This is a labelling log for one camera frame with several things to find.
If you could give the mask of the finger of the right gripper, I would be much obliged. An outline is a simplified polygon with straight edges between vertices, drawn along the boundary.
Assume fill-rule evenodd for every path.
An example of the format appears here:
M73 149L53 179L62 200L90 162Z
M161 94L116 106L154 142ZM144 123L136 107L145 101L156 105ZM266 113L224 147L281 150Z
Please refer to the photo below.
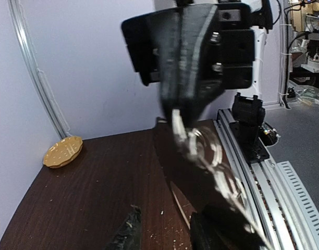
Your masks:
M225 91L220 80L201 79L216 11L216 5L189 5L155 14L159 94L168 121L177 109L183 124L191 127L205 107Z

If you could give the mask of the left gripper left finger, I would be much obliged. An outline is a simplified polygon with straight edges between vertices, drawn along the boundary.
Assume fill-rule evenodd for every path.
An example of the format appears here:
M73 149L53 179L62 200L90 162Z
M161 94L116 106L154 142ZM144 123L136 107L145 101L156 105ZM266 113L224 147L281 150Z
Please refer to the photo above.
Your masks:
M127 215L122 225L105 246L105 250L140 250L142 238L141 208L132 205L132 211Z

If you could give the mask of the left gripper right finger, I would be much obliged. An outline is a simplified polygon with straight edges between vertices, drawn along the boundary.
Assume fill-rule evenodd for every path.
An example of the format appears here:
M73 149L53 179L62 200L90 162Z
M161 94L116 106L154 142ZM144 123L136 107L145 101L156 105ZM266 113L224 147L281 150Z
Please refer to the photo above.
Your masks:
M261 249L266 247L251 223L228 205L194 205L190 218L193 249Z

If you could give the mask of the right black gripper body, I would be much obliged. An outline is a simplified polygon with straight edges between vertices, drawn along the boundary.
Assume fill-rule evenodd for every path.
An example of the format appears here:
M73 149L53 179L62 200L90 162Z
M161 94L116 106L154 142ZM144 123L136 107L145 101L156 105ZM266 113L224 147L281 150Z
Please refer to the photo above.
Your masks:
M240 2L190 5L217 6L216 22L211 26L212 35L202 63L201 79L220 80L225 89L248 88L252 84L255 60L250 7ZM155 45L155 14L159 11L129 18L121 24L134 70L144 85L160 83L158 49Z

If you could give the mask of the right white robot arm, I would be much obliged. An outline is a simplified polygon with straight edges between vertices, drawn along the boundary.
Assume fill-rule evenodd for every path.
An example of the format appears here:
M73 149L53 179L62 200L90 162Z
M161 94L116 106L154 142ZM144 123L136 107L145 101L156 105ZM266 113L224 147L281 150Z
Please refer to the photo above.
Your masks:
M226 90L260 95L262 60L273 27L269 1L177 1L121 24L134 70L158 82L166 120L190 128Z

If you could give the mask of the keyring with green tag keys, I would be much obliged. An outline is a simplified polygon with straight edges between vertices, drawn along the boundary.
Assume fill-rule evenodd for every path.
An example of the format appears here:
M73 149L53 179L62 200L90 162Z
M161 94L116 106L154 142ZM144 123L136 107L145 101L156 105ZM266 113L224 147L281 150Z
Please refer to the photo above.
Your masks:
M200 169L208 171L213 176L215 182L214 189L227 201L230 209L239 212L247 220L251 228L253 228L253 232L257 233L267 249L273 249L269 240L238 200L241 195L246 197L241 181L235 176L229 179L226 178L225 171L230 171L230 169L225 167L223 163L223 150L219 139L213 132L210 132L210 136L207 137L210 150L213 152L213 158L208 162L204 157L204 153L200 152L201 144L197 142L198 136L202 135L201 130L194 128L188 132L184 127L180 110L178 109L172 111L171 118L174 140L179 149L191 162L195 163Z

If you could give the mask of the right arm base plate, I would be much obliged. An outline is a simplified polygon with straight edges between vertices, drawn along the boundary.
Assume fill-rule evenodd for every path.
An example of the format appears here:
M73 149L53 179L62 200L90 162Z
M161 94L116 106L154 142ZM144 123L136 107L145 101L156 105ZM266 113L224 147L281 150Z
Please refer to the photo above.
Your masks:
M234 123L230 128L248 164L269 158L269 153L259 139L265 118L263 101L254 95L252 98L237 93L231 109Z

